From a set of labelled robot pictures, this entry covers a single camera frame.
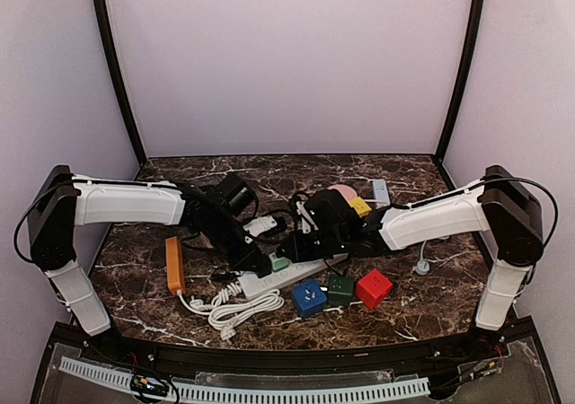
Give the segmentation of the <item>mint green cube adapter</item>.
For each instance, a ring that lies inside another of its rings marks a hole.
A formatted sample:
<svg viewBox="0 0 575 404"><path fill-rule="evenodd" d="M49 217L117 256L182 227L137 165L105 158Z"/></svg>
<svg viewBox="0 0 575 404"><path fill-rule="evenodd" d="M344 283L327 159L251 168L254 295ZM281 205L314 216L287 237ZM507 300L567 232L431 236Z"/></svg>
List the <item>mint green cube adapter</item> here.
<svg viewBox="0 0 575 404"><path fill-rule="evenodd" d="M269 255L271 271L273 273L278 273L281 270L284 270L290 266L290 259L284 256L278 255L276 252L272 252Z"/></svg>

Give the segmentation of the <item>red cube socket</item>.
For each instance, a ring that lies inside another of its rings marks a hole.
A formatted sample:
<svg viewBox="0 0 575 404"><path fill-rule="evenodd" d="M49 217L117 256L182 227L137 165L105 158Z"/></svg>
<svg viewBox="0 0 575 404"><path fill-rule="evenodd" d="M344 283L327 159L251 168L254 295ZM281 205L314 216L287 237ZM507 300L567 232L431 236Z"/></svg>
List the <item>red cube socket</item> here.
<svg viewBox="0 0 575 404"><path fill-rule="evenodd" d="M393 283L374 268L357 282L355 295L369 310L374 310L393 287Z"/></svg>

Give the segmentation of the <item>yellow cube socket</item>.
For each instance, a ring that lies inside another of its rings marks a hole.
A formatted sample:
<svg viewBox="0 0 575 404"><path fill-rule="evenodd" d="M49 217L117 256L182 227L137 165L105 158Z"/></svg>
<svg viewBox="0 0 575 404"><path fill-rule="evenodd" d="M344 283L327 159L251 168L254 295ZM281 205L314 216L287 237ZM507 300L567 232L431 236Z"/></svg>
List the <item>yellow cube socket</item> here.
<svg viewBox="0 0 575 404"><path fill-rule="evenodd" d="M372 212L371 206L361 197L355 197L348 201L359 217L364 218Z"/></svg>

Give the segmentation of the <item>blue cube socket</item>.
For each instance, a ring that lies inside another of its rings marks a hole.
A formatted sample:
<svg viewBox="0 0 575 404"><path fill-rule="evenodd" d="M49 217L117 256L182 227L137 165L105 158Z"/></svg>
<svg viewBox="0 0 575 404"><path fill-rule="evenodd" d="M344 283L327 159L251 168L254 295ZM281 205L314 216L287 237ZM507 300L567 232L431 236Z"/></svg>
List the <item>blue cube socket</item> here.
<svg viewBox="0 0 575 404"><path fill-rule="evenodd" d="M297 285L291 291L291 299L300 318L306 319L322 312L327 305L327 296L316 280Z"/></svg>

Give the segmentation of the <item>white power strip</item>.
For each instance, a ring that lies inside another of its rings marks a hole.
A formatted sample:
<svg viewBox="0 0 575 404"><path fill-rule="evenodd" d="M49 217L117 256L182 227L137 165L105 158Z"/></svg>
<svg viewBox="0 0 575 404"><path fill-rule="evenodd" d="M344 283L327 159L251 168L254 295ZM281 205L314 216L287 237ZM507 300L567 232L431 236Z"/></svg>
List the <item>white power strip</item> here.
<svg viewBox="0 0 575 404"><path fill-rule="evenodd" d="M252 300L273 289L283 289L293 285L307 277L319 273L328 266L335 266L348 257L347 254L339 254L326 261L318 259L315 261L290 264L279 272L272 272L269 275L259 278L253 272L245 272L237 278L243 295L247 300Z"/></svg>

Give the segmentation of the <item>orange power strip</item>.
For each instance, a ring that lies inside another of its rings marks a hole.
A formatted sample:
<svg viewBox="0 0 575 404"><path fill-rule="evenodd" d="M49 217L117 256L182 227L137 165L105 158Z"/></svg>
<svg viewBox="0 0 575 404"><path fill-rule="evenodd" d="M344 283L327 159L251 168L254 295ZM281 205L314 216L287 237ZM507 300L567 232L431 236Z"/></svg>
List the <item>orange power strip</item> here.
<svg viewBox="0 0 575 404"><path fill-rule="evenodd" d="M185 279L181 243L178 237L165 240L167 286L172 295L185 294Z"/></svg>

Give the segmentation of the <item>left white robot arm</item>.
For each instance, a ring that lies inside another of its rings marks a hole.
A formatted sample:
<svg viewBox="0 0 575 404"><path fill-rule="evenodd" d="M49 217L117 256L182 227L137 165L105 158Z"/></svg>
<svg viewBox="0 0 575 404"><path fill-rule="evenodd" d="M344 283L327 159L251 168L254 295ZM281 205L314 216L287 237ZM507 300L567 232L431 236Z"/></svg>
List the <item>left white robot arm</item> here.
<svg viewBox="0 0 575 404"><path fill-rule="evenodd" d="M263 234L278 222L271 213L243 217L258 199L240 176L230 174L216 185L185 181L106 180L55 166L22 214L13 233L28 235L28 249L16 254L34 265L50 282L81 330L90 338L114 330L109 310L97 294L85 259L88 230L106 232L114 224L158 224L186 228L204 236L222 252L232 270L265 277L269 260L260 249Z"/></svg>

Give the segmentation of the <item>beige cube socket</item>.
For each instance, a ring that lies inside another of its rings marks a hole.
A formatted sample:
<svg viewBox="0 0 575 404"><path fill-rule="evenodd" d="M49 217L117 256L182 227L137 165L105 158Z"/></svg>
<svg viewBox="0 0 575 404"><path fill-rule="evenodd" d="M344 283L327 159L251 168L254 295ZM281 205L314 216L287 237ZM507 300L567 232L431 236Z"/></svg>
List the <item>beige cube socket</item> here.
<svg viewBox="0 0 575 404"><path fill-rule="evenodd" d="M208 248L208 249L213 249L213 248L214 248L214 246L212 245L211 241L209 240L209 238L208 238L206 235L204 235L204 234L202 233L199 237L200 237L200 239L202 240L202 242L203 242L203 244L204 244L204 246L205 246L206 248Z"/></svg>

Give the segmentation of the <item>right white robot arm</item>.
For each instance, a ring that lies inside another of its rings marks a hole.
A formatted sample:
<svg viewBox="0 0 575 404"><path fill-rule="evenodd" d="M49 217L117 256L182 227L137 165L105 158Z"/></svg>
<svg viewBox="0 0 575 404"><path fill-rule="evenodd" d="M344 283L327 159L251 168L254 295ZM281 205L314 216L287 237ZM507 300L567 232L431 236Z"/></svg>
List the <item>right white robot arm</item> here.
<svg viewBox="0 0 575 404"><path fill-rule="evenodd" d="M537 192L547 196L557 215L558 202L547 187L500 165L463 187L408 204L375 206L365 214L338 190L323 189L293 202L295 228L277 253L294 263L337 255L374 259L424 242L467 239L486 270L473 325L496 331L556 231L556 221L544 229Z"/></svg>

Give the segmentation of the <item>dark green cube socket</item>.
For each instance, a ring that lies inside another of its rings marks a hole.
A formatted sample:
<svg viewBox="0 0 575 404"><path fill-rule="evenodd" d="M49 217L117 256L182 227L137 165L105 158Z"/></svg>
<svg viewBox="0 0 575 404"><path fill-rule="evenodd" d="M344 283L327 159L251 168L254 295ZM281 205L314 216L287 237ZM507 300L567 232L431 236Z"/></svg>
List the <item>dark green cube socket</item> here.
<svg viewBox="0 0 575 404"><path fill-rule="evenodd" d="M349 307L355 289L353 277L329 275L327 285L327 303L332 307Z"/></svg>

